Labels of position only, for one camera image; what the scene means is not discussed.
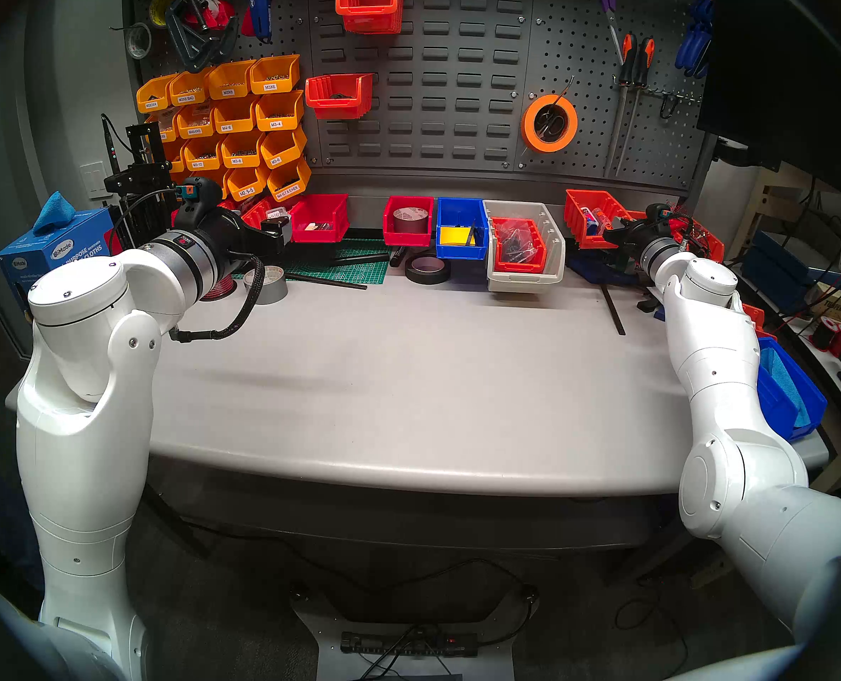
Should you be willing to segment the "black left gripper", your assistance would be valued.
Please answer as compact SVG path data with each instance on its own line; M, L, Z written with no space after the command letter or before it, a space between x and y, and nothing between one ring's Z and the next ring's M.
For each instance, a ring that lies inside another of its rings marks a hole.
M199 178L199 203L218 206L223 186L208 177ZM195 211L193 206L179 209L179 228L203 241L215 261L214 282L219 282L242 265L258 259L278 264L282 247L291 241L291 216L278 215L251 226L241 216L223 207Z

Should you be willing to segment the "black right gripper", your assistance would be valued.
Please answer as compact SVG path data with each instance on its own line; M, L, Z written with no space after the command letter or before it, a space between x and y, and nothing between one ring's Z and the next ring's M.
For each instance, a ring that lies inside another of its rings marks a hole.
M672 239L669 204L651 204L646 208L643 219L614 216L603 231L603 240L626 251L631 258L640 258L646 248L656 240Z

